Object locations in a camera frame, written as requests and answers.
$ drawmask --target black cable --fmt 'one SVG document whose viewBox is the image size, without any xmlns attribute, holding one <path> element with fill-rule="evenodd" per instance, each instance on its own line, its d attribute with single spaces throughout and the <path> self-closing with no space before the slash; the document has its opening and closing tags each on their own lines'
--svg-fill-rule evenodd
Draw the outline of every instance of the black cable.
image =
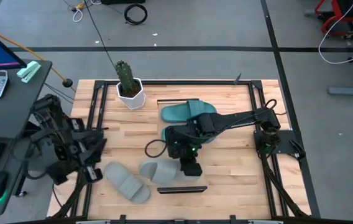
<svg viewBox="0 0 353 224">
<path fill-rule="evenodd" d="M 23 170 L 23 174 L 26 176 L 26 178 L 30 179 L 30 180 L 38 180 L 43 178 L 45 175 L 47 175 L 47 172 L 43 172 L 42 174 L 38 175 L 38 176 L 32 176 L 29 174 L 29 163 L 30 161 L 25 161 L 22 163 L 22 170 Z"/>
<path fill-rule="evenodd" d="M 268 105 L 269 105 L 270 102 L 274 102 L 274 104 L 273 104 L 270 108 L 268 108 Z M 272 109 L 274 109 L 274 108 L 276 107 L 276 105 L 277 105 L 277 100 L 275 100 L 275 99 L 270 99 L 270 100 L 268 100 L 268 101 L 266 102 L 265 108 L 272 110 Z"/>
<path fill-rule="evenodd" d="M 103 49 L 104 49 L 104 51 L 106 52 L 106 54 L 108 55 L 108 58 L 109 58 L 110 62 L 112 63 L 112 66 L 113 66 L 114 70 L 115 70 L 116 73 L 117 73 L 116 66 L 114 65 L 113 60 L 112 60 L 112 58 L 110 57 L 109 52 L 108 52 L 108 50 L 106 49 L 106 46 L 104 45 L 104 42 L 103 42 L 103 39 L 102 39 L 102 35 L 101 35 L 101 33 L 100 33 L 98 27 L 96 27 L 96 24 L 95 24 L 94 18 L 92 17 L 91 11 L 89 10 L 88 7 L 87 7 L 87 10 L 88 10 L 88 14 L 89 14 L 89 16 L 90 16 L 90 18 L 91 18 L 91 21 L 92 21 L 92 23 L 94 24 L 94 27 L 95 27 L 95 29 L 96 29 L 96 32 L 98 33 L 99 38 L 101 39 L 101 43 L 102 43 Z"/>
<path fill-rule="evenodd" d="M 83 8 L 82 9 L 87 9 L 87 8 L 89 8 L 89 7 L 91 7 L 91 6 L 93 6 L 94 4 L 90 4 L 90 5 L 87 5 L 87 3 L 85 2 L 85 6 L 83 6 Z"/>
<path fill-rule="evenodd" d="M 294 149 L 297 151 L 298 155 L 300 155 L 297 159 L 300 161 L 301 159 L 306 157 L 306 152 L 303 149 L 303 147 L 296 141 L 290 140 L 290 144 L 294 147 Z"/>
<path fill-rule="evenodd" d="M 272 155 L 272 153 L 275 151 L 275 149 L 276 149 L 276 146 L 274 146 L 272 148 L 272 150 L 270 150 L 269 154 L 266 156 L 266 159 L 268 159 Z"/>
<path fill-rule="evenodd" d="M 52 184 L 52 193 L 53 193 L 53 196 L 55 196 L 55 200 L 58 202 L 58 205 L 60 207 L 62 207 L 62 204 L 60 203 L 60 201 L 58 199 L 57 193 L 55 193 L 55 184 Z"/>
<path fill-rule="evenodd" d="M 165 152 L 165 150 L 167 149 L 167 144 L 165 144 L 163 150 L 162 150 L 159 154 L 157 154 L 156 156 L 149 155 L 149 153 L 147 153 L 147 148 L 148 148 L 153 142 L 157 142 L 157 141 L 166 143 L 164 140 L 161 140 L 161 139 L 154 139 L 154 140 L 150 141 L 149 143 L 147 143 L 146 146 L 145 146 L 145 155 L 146 155 L 147 157 L 153 158 L 153 159 L 154 159 L 154 158 L 158 158 L 158 157 L 160 157 L 160 156 Z"/>
<path fill-rule="evenodd" d="M 135 7 L 138 7 L 138 8 L 140 8 L 140 9 L 142 9 L 142 10 L 144 11 L 144 13 L 145 13 L 144 18 L 143 18 L 142 20 L 140 20 L 140 21 L 134 21 L 134 20 L 132 20 L 132 19 L 128 16 L 128 12 L 129 12 L 132 8 L 135 8 Z M 130 25 L 133 25 L 133 26 L 139 25 L 139 24 L 145 22 L 145 20 L 147 19 L 147 10 L 146 10 L 146 8 L 145 8 L 143 5 L 141 5 L 141 4 L 132 4 L 132 5 L 128 6 L 128 7 L 126 7 L 126 10 L 124 10 L 124 18 L 125 18 L 125 20 L 127 21 L 127 23 L 130 24 Z"/>
<path fill-rule="evenodd" d="M 64 93 L 64 92 L 62 92 L 62 91 L 60 91 L 60 90 L 58 90 L 57 88 L 55 88 L 55 87 L 49 85 L 48 83 L 44 83 L 44 84 L 45 84 L 47 87 L 49 87 L 49 88 L 53 88 L 54 90 L 57 90 L 57 91 L 59 92 L 59 94 L 62 94 L 63 96 L 65 96 L 65 97 L 67 97 L 67 98 L 69 98 L 69 99 L 71 99 L 71 100 L 75 100 L 73 97 L 71 97 L 71 96 L 67 95 L 66 93 Z"/>
<path fill-rule="evenodd" d="M 37 116 L 41 117 L 43 123 L 45 123 L 45 118 L 44 118 L 44 116 L 42 116 L 40 113 L 38 113 L 38 112 L 36 112 L 36 111 L 33 111 L 32 113 L 33 113 L 34 115 L 37 115 Z"/>
<path fill-rule="evenodd" d="M 38 132 L 38 131 L 40 131 L 40 130 L 34 130 L 34 129 L 33 129 L 33 130 L 24 130 L 24 131 L 25 131 L 25 132 L 26 132 L 26 131 Z M 42 138 L 43 138 L 43 137 L 46 137 L 46 136 L 48 136 L 48 135 L 50 135 L 50 134 L 58 133 L 58 132 L 60 132 L 60 131 L 64 131 L 64 129 L 56 130 L 56 131 L 54 131 L 54 132 L 52 132 L 52 133 L 48 133 L 47 135 L 42 136 Z M 35 147 L 35 146 L 36 146 L 35 144 L 32 144 L 32 142 L 30 142 L 30 146 L 29 146 L 29 149 L 28 149 L 27 151 L 29 152 L 31 149 L 36 149 L 37 147 Z M 42 152 L 39 151 L 39 154 L 37 155 L 37 157 L 33 157 L 33 155 L 34 155 L 34 151 L 33 151 L 33 153 L 32 153 L 31 156 L 25 157 L 25 158 L 21 159 L 21 158 L 18 158 L 18 157 L 15 155 L 15 150 L 12 150 L 11 153 L 12 153 L 12 156 L 13 156 L 14 159 L 16 159 L 16 160 L 18 160 L 18 161 L 22 161 L 22 162 L 33 161 L 33 160 L 38 159 L 40 156 L 42 156 Z"/>
<path fill-rule="evenodd" d="M 68 8 L 69 8 L 69 7 L 70 7 L 70 8 L 74 8 L 74 7 L 76 7 L 76 6 L 72 5 L 72 4 L 67 3 L 67 2 L 66 2 L 66 0 L 63 0 L 63 2 L 64 2 L 64 3 L 66 3 L 66 4 L 68 5 Z"/>
<path fill-rule="evenodd" d="M 9 157 L 10 157 L 10 156 L 12 156 L 14 159 L 16 159 L 16 160 L 18 160 L 18 161 L 24 162 L 24 160 L 19 159 L 19 158 L 17 158 L 17 157 L 15 156 L 15 148 L 16 148 L 16 147 L 15 147 L 15 143 L 16 143 L 16 140 L 13 140 L 13 141 L 12 141 L 12 144 L 10 144 L 11 151 L 9 152 L 9 154 L 8 154 L 8 156 L 7 156 L 7 161 L 5 162 L 4 167 L 2 168 L 2 170 L 4 170 L 5 167 L 7 166 L 7 163 L 8 163 L 8 161 L 9 161 Z"/>
<path fill-rule="evenodd" d="M 68 99 L 66 99 L 64 96 L 62 96 L 59 92 L 57 92 L 55 89 L 53 89 L 53 87 L 47 85 L 46 83 L 44 83 L 50 90 L 52 90 L 54 93 L 58 94 L 61 98 L 63 98 L 65 101 L 69 102 L 70 104 L 73 104 L 73 102 L 69 101 Z"/>
<path fill-rule="evenodd" d="M 65 204 L 59 209 L 59 211 L 54 214 L 51 218 L 53 219 L 59 219 L 63 218 L 66 216 L 67 212 L 70 210 L 71 206 L 73 205 L 74 201 L 77 199 L 77 197 L 80 195 L 81 190 L 83 190 L 83 187 L 85 186 L 85 182 L 77 183 L 75 189 L 65 202 Z"/>
</svg>

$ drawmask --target gray floor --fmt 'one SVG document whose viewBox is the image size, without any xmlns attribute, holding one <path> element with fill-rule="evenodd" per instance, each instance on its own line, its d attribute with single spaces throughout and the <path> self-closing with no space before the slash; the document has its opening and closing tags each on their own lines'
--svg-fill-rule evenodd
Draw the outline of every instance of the gray floor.
<svg viewBox="0 0 353 224">
<path fill-rule="evenodd" d="M 78 0 L 68 0 L 76 4 Z M 316 19 L 303 17 L 317 0 L 267 0 L 279 47 L 317 47 L 323 38 Z M 257 0 L 147 0 L 149 17 L 142 26 L 124 23 L 107 6 L 91 12 L 105 44 L 135 46 L 243 46 L 271 47 L 260 1 Z M 100 47 L 99 37 L 84 11 L 79 23 L 71 21 L 61 0 L 6 0 L 0 5 L 0 33 L 28 47 Z M 125 5 L 113 6 L 123 11 Z M 330 38 L 324 47 L 353 47 L 353 42 Z M 18 52 L 22 58 L 33 58 Z M 79 79 L 116 78 L 104 52 L 41 52 L 64 76 Z M 110 52 L 125 60 L 140 78 L 278 79 L 271 52 Z M 349 54 L 324 54 L 345 60 Z M 316 53 L 282 53 L 298 122 L 309 160 L 318 205 L 323 218 L 353 220 L 353 97 L 329 96 L 328 86 L 353 86 L 353 64 L 330 65 Z M 51 73 L 47 83 L 62 88 Z M 42 95 L 50 93 L 44 88 Z M 63 102 L 64 110 L 71 105 Z M 25 183 L 26 198 L 13 198 L 0 223 L 44 218 L 51 181 Z"/>
</svg>

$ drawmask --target slipper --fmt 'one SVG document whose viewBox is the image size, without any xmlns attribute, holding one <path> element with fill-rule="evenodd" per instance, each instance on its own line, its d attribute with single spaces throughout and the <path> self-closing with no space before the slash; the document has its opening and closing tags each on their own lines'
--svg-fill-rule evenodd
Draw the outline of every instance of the slipper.
<svg viewBox="0 0 353 224">
<path fill-rule="evenodd" d="M 168 185 L 176 181 L 196 181 L 200 177 L 186 176 L 181 171 L 181 163 L 173 159 L 148 159 L 139 166 L 142 177 L 150 179 L 153 183 Z"/>
<path fill-rule="evenodd" d="M 149 188 L 118 162 L 110 162 L 104 169 L 107 180 L 132 203 L 144 203 L 150 197 Z"/>
<path fill-rule="evenodd" d="M 188 100 L 186 103 L 164 107 L 160 117 L 164 122 L 179 123 L 201 113 L 216 113 L 216 108 L 201 100 Z"/>
</svg>

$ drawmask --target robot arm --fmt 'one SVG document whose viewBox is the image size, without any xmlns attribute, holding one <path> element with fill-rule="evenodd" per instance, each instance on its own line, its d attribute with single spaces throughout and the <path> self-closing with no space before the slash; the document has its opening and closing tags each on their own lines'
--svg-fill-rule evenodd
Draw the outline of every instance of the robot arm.
<svg viewBox="0 0 353 224">
<path fill-rule="evenodd" d="M 103 178 L 100 169 L 94 165 L 101 161 L 101 153 L 106 139 L 103 130 L 86 129 L 82 119 L 69 118 L 60 106 L 60 100 L 46 95 L 36 101 L 32 112 L 42 130 L 30 138 L 42 153 L 45 172 L 55 184 L 66 182 L 67 175 L 77 171 L 82 176 L 76 183 L 73 193 L 52 218 L 64 217 L 86 184 L 95 183 Z"/>
<path fill-rule="evenodd" d="M 277 131 L 280 123 L 273 109 L 259 108 L 253 111 L 221 115 L 202 113 L 186 121 L 184 126 L 169 126 L 165 130 L 168 155 L 180 159 L 185 175 L 200 176 L 201 167 L 196 163 L 201 145 L 211 141 L 223 131 L 259 124 L 264 133 L 264 144 L 276 147 L 280 142 Z"/>
</svg>

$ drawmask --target cactus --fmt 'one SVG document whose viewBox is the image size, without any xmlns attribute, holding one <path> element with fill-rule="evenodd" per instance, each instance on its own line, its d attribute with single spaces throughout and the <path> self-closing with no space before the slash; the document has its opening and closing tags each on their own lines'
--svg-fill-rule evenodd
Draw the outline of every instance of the cactus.
<svg viewBox="0 0 353 224">
<path fill-rule="evenodd" d="M 118 61 L 116 64 L 117 76 L 120 79 L 123 96 L 134 97 L 139 91 L 140 86 L 135 82 L 132 76 L 132 70 L 128 63 Z"/>
</svg>

